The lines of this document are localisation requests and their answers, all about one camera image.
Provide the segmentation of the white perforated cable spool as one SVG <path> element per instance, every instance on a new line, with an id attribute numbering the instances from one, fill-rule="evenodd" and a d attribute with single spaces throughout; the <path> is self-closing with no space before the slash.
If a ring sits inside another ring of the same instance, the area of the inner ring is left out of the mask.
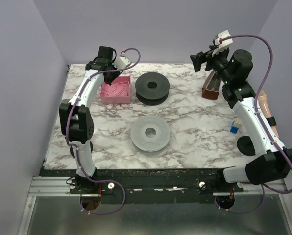
<path id="1" fill-rule="evenodd" d="M 164 149 L 170 141 L 168 123 L 161 117 L 148 115 L 136 120 L 130 128 L 132 143 L 143 152 L 153 153 Z"/>

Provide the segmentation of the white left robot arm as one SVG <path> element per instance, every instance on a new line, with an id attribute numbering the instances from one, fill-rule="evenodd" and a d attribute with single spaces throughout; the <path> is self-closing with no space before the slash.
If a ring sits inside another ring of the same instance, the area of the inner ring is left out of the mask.
<path id="1" fill-rule="evenodd" d="M 115 57 L 113 48 L 100 46 L 97 57 L 86 64 L 84 79 L 76 94 L 68 103 L 59 106 L 61 132 L 76 160 L 76 173 L 80 177 L 92 177 L 96 170 L 92 159 L 94 122 L 90 106 L 102 84 L 119 76 L 119 72 L 110 72 L 117 69 Z"/>

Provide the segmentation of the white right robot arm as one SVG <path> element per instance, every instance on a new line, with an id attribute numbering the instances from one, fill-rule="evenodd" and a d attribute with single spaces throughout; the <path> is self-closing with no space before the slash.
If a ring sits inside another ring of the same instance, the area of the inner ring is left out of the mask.
<path id="1" fill-rule="evenodd" d="M 292 164 L 292 148 L 276 137 L 269 122 L 255 101 L 255 92 L 247 78 L 253 68 L 252 55 L 246 50 L 236 50 L 228 60 L 226 49 L 217 55 L 211 51 L 191 55 L 195 72 L 200 71 L 206 63 L 206 70 L 213 70 L 224 83 L 222 95 L 242 120 L 253 144 L 256 158 L 244 166 L 234 166 L 223 170 L 223 176 L 228 183 L 252 183 L 259 185 L 285 178 Z"/>

